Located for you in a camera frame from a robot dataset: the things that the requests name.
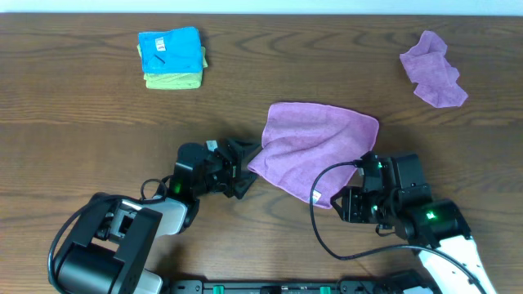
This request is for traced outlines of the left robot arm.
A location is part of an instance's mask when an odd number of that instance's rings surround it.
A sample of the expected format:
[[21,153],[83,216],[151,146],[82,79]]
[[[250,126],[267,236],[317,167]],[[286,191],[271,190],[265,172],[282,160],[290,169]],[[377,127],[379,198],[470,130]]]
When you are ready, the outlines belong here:
[[243,161],[259,146],[231,138],[186,143],[172,174],[155,180],[152,198],[94,194],[54,237],[49,283],[60,293],[167,293],[168,282],[145,268],[154,240],[188,229],[202,195],[243,198],[257,179]]

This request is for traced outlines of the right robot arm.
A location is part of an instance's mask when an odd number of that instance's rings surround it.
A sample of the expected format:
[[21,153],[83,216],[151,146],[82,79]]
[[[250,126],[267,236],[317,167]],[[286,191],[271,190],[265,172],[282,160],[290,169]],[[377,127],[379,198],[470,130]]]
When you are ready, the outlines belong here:
[[370,190],[345,187],[331,198],[343,221],[389,229],[415,254],[443,293],[495,293],[458,206],[435,201],[429,185]]

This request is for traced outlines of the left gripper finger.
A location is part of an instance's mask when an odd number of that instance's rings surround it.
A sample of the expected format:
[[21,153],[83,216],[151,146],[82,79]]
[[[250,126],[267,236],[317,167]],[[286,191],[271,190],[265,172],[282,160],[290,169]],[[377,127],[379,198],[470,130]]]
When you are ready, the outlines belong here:
[[242,161],[245,160],[250,154],[256,151],[261,145],[257,142],[236,140],[234,138],[226,139],[227,148],[230,151],[231,162],[234,165],[242,165]]
[[233,167],[233,196],[237,199],[242,199],[256,179],[257,174],[255,172],[244,171],[240,167]]

